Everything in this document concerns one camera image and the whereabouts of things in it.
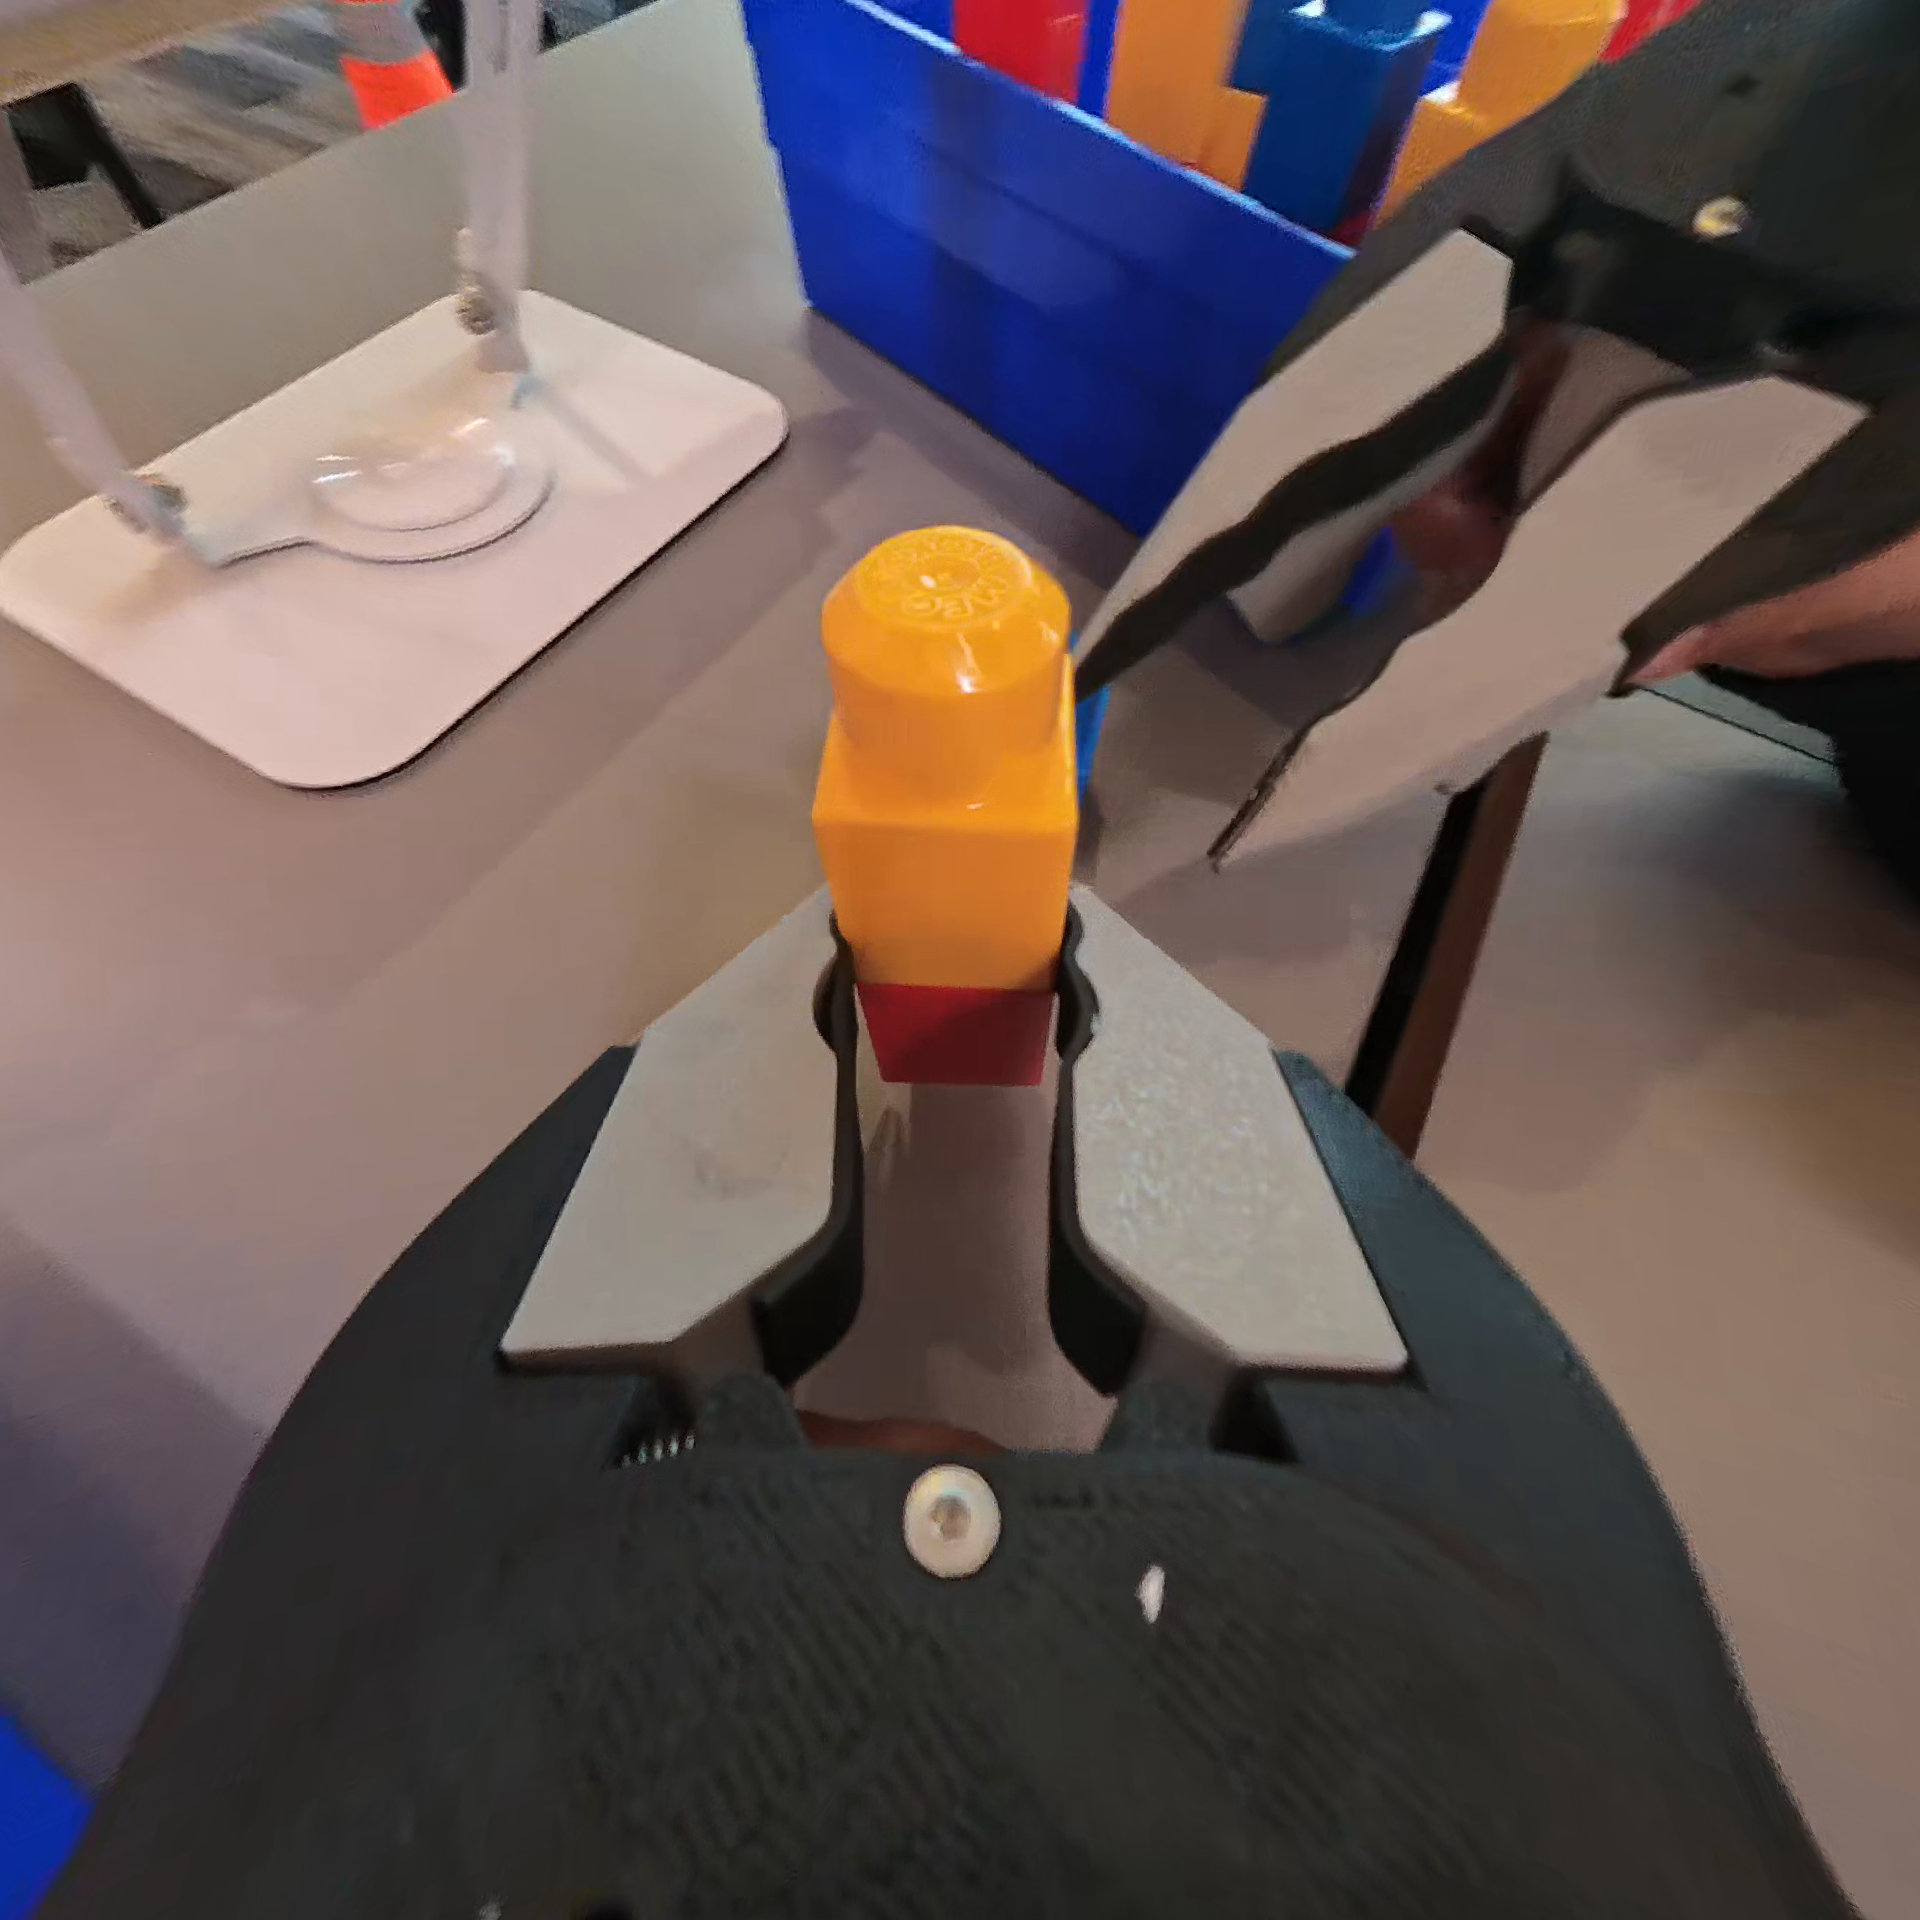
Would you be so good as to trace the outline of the large red mega block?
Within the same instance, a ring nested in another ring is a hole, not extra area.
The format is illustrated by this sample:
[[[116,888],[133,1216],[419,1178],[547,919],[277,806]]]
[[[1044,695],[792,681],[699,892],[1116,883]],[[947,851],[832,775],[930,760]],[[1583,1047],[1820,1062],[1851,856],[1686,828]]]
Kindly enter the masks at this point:
[[[1088,3],[951,3],[958,54],[1074,105],[1088,44]]]

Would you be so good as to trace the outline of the orange traffic cone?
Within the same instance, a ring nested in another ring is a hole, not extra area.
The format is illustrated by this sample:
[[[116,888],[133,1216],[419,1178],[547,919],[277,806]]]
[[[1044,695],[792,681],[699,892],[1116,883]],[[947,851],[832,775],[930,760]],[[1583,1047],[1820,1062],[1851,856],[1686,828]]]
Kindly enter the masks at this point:
[[[326,3],[339,65],[360,129],[380,130],[452,99],[413,3]]]

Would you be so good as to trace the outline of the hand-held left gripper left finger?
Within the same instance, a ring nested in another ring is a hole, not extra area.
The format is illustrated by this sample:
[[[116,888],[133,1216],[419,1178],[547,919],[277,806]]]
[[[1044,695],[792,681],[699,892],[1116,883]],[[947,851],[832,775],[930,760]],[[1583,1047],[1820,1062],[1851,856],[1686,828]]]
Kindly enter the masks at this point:
[[[653,1020],[500,1358],[796,1386],[861,1302],[859,1020],[826,889]]]

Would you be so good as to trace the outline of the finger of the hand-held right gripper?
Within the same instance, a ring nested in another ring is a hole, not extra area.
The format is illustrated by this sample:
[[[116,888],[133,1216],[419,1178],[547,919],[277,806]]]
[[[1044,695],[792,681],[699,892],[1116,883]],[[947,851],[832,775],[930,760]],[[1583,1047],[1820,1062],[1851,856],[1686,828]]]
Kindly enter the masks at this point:
[[[1861,568],[1818,472],[1872,411],[1784,374],[1688,375],[1592,330],[1520,409],[1520,491],[1484,582],[1278,756],[1215,871],[1455,794],[1696,625]]]
[[[1074,648],[1088,700],[1269,579],[1308,603],[1498,411],[1512,258],[1454,231],[1287,359],[1238,406]]]

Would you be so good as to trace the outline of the large blue mega block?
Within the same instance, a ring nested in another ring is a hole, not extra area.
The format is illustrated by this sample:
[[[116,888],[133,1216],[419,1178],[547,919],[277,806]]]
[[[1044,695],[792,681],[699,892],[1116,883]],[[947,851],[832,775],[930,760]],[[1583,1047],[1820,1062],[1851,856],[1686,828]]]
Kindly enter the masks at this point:
[[[1262,104],[1242,193],[1339,239],[1379,203],[1448,12],[1421,3],[1253,3],[1231,86]]]

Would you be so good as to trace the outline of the large yellow mega block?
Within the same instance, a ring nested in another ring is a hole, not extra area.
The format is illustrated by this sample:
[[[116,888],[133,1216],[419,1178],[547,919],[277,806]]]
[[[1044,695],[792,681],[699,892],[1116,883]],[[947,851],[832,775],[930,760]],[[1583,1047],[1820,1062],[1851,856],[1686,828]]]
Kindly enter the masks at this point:
[[[1492,3],[1455,81],[1414,104],[1375,223],[1565,92],[1603,58],[1622,16],[1626,3]]]
[[[1263,121],[1231,86],[1245,3],[1122,3],[1106,120],[1134,144],[1242,191]]]

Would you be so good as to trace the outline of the wooden board stand white base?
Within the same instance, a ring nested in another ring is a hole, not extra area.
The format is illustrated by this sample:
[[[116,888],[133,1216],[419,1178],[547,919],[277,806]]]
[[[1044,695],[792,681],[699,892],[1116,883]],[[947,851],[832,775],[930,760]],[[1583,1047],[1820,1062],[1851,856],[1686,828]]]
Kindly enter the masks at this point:
[[[452,291],[135,468],[12,258],[5,375],[82,500],[5,620],[252,772],[380,779],[787,442],[767,392],[530,288],[539,6],[461,6]]]

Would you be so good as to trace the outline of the person's right hand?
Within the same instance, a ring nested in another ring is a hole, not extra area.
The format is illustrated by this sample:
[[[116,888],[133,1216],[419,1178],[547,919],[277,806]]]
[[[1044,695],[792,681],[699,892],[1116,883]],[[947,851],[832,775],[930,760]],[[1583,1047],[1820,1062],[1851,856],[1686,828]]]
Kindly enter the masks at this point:
[[[1628,672],[1655,687],[1707,667],[1764,681],[1800,681],[1851,665],[1917,658],[1915,572],[1876,558],[1826,584],[1696,625]]]

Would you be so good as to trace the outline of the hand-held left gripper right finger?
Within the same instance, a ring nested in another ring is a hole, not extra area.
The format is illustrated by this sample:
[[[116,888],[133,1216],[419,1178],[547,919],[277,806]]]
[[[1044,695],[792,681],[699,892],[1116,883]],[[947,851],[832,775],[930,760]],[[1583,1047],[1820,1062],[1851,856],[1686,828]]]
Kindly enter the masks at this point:
[[[1046,1126],[1046,1328],[1118,1407],[1405,1386],[1408,1339],[1263,1031],[1069,889]]]

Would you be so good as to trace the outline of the small red mega block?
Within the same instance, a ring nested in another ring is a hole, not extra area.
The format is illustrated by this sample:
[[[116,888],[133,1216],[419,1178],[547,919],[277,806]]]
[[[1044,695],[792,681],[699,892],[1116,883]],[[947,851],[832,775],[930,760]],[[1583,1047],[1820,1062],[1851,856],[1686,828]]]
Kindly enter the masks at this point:
[[[1044,1078],[1054,987],[861,982],[855,998],[884,1086],[1036,1089]]]

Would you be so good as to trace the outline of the small yellow mega block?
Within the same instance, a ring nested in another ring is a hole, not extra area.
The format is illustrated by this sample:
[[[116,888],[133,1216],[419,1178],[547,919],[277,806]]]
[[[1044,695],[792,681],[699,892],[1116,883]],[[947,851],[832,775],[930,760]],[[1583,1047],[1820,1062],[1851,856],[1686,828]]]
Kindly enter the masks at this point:
[[[891,536],[820,614],[812,831],[866,985],[1046,993],[1078,828],[1069,603],[1003,536]]]

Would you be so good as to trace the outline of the blue plastic bin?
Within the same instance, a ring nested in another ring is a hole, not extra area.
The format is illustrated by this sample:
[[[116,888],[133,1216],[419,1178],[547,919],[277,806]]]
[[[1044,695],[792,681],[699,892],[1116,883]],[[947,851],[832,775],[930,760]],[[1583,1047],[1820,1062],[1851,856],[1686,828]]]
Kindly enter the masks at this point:
[[[740,12],[808,304],[1144,537],[1350,251],[884,7]]]

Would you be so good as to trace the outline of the blue plastic object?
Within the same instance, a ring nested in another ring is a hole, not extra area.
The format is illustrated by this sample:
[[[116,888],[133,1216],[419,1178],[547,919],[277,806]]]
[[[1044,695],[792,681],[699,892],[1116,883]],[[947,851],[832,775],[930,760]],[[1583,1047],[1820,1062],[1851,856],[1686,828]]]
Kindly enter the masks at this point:
[[[3,1918],[37,1914],[86,1819],[86,1792],[3,1715]]]

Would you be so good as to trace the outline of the person's black garment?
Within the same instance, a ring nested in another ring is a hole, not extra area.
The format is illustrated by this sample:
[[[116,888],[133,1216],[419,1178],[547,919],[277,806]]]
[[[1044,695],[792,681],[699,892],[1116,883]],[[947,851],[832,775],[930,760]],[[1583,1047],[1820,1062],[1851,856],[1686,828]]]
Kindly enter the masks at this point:
[[[1804,680],[1763,680],[1709,665],[1703,676],[1828,739],[1866,846],[1915,900],[1917,662],[1854,664]]]

